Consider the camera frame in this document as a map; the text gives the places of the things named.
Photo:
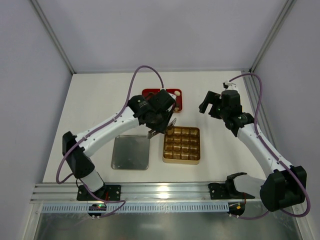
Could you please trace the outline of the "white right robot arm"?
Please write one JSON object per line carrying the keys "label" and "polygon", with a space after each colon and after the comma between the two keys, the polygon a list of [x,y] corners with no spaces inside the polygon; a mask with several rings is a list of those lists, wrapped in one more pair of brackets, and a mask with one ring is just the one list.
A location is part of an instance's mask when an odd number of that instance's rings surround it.
{"label": "white right robot arm", "polygon": [[243,112],[241,97],[236,89],[229,85],[221,93],[208,91],[199,105],[200,113],[205,113],[209,105],[211,109],[208,114],[224,122],[225,127],[249,149],[265,174],[265,179],[245,172],[227,176],[225,183],[231,194],[246,193],[259,198],[270,212],[307,200],[307,172],[302,166],[293,166],[281,157],[261,132],[254,117]]}

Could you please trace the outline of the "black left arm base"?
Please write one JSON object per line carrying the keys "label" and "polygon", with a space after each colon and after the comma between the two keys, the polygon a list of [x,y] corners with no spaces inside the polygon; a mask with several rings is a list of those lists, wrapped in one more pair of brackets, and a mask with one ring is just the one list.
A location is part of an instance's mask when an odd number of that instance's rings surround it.
{"label": "black left arm base", "polygon": [[[96,201],[97,199],[93,197],[83,184],[77,185],[77,201]],[[121,198],[122,186],[119,184],[104,184],[102,188],[93,192],[99,200],[104,201],[119,201]]]}

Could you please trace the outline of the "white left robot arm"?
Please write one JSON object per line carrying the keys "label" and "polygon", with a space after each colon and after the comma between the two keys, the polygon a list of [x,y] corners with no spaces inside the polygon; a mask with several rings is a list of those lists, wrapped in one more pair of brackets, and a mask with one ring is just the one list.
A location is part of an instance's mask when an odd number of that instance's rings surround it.
{"label": "white left robot arm", "polygon": [[148,99],[143,95],[135,95],[119,112],[97,126],[79,134],[66,132],[62,136],[62,160],[67,162],[72,175],[88,191],[95,193],[101,190],[105,184],[90,157],[120,134],[141,125],[149,128],[148,139],[164,134],[168,126],[174,123],[171,117],[176,98],[165,89]]}

